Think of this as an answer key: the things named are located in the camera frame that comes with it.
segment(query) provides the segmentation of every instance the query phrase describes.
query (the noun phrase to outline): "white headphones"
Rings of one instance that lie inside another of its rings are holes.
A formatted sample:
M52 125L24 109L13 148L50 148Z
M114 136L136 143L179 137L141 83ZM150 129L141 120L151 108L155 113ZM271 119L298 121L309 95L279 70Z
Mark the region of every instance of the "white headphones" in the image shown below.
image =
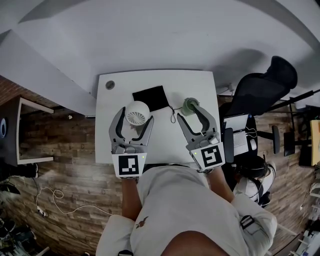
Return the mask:
M2 118L0 124L0 137L3 139L7 134L7 122L5 118Z

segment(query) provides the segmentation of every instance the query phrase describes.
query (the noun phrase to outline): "power strip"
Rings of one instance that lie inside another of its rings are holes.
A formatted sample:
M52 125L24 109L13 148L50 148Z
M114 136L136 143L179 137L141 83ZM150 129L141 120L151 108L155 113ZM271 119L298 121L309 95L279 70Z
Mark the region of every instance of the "power strip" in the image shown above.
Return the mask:
M42 216L42 217L48 217L49 215L42 210L39 206L36 207L36 209L38 210L38 213Z

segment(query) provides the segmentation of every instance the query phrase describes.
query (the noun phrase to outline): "chair armrest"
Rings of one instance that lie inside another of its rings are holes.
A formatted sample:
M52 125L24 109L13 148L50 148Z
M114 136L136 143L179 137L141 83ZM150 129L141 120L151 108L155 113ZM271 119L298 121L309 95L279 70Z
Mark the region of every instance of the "chair armrest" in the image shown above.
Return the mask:
M222 135L224 158L226 163L234 162L234 131L232 128L225 129Z
M273 141L273 153L274 154L278 154L280 152L280 136L279 136L279 130L278 130L277 126L275 126L275 125L272 126L272 133L258 130L256 132L256 134L259 137Z
M279 129L277 126L272 126L272 134L273 134L273 153L278 154L280 152L280 136Z

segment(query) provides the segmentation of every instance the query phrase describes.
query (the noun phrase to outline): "white fan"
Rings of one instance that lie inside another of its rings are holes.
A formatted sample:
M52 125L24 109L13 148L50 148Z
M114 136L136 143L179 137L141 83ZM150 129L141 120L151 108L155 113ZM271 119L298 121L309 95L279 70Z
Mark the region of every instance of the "white fan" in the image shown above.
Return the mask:
M134 126L143 125L150 116L150 110L142 101L131 102L125 108L125 119Z

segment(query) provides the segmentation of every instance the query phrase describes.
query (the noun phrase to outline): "cable on floor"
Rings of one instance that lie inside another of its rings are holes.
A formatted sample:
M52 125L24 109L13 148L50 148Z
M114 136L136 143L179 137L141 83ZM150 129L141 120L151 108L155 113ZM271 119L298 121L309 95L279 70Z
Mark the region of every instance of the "cable on floor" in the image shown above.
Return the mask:
M9 183L10 179L11 179L11 176L10 176L10 169L9 169L9 177L4 179L4 180L2 180L2 182L0 184L1 185L7 184L7 183Z
M306 201L306 199L309 197L309 192L310 192L311 186L312 186L312 183L309 184L309 186L308 186L308 188L307 188L307 191L305 192L304 199L303 199L303 202L302 202L302 204L301 204L302 209L304 209L305 201ZM307 214L307 210L308 210L307 208L305 208L305 209L303 210L303 214L302 214L301 221L300 221L300 223L299 223L298 230L300 230L300 228L301 228L302 222L304 221L305 216L306 216L306 214Z
M36 195L33 196L33 199L34 199L34 201L35 201L35 204L37 204L37 202L36 202L36 197L37 197L38 194L39 194L39 187L38 187L38 184L37 184L35 178L32 178L32 179L33 179L33 182L34 182L34 184L35 184L35 186L36 186Z
M28 217L30 216L30 214L37 214L37 215L38 215L39 213L38 213L38 212L31 212L31 211L29 211L29 212L26 214L26 218L28 218ZM76 237L75 235L73 235L73 234L69 233L68 231L66 231L64 228L60 227L58 224L55 224L55 223L49 221L47 217L44 217L44 220L46 220L47 222L49 222L49 223L52 224L52 225L57 226L59 229L61 229L62 231L64 231L64 232L67 233L68 235L72 236L73 238L77 239L78 241L80 241L80 242L83 243L84 245L89 246L89 247L90 247L91 249L93 249L93 250L96 250L96 249L93 248L91 245L89 245L89 244L87 244L86 242L84 242L82 239L79 239L79 238Z
M59 211L60 211L62 214L64 214L64 215L72 214L72 213L74 213L75 211L77 211L77 210L79 210L79 209L81 209L81 208L84 208L84 207L93 207L93 208L96 208L96 209L100 210L101 212L104 212L105 214L113 215L112 213L109 213L109 212L107 212L107 211L104 211L104 210L100 209L99 207L97 207L97 206L95 206L95 205L83 205L83 206L80 206L80 207L78 207L77 209L75 209L75 210L73 210L73 211L63 212L63 211L59 208L59 206L57 205L57 203L56 203L56 201L55 201L55 198L57 198L57 199L62 199L62 198L65 196L64 193L63 193L61 190L59 190L59 189L55 189L55 190L53 191L53 190L52 190L51 188L49 188L49 187L43 187L43 188L41 188L41 189L40 189L40 193L38 193L38 194L36 195L35 205L36 205L37 209L38 209L38 196L41 194L42 190L45 190L45 189L50 190L50 191L52 192L53 203L54 203L55 206L59 209ZM60 197L57 196L57 195L56 195L56 192L60 192L60 193L62 194L62 196L60 196Z

